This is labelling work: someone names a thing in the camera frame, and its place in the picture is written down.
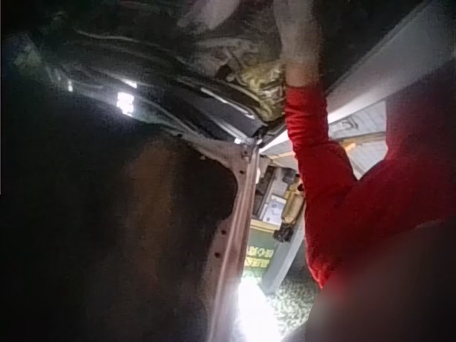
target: white glove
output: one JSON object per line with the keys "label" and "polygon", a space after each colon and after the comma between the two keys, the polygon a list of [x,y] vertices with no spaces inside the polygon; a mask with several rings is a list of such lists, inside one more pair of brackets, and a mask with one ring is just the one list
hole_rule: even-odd
{"label": "white glove", "polygon": [[314,0],[274,0],[274,16],[282,43],[284,61],[318,62],[321,30],[314,17]]}

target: red shirt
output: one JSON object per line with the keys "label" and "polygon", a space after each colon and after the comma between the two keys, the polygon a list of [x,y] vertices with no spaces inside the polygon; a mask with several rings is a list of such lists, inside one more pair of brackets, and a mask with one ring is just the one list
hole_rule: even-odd
{"label": "red shirt", "polygon": [[[397,103],[403,101],[387,104],[390,112],[397,112]],[[448,146],[438,138],[442,132],[431,130],[441,142],[434,145],[410,134],[407,126],[410,119],[417,122],[416,115],[403,120],[404,130],[400,125],[387,129],[387,156],[357,180],[345,150],[328,137],[326,101],[319,87],[288,87],[285,112],[306,192],[307,263],[320,286],[343,262],[361,258],[380,240],[456,216],[456,159],[450,149],[441,148]]]}

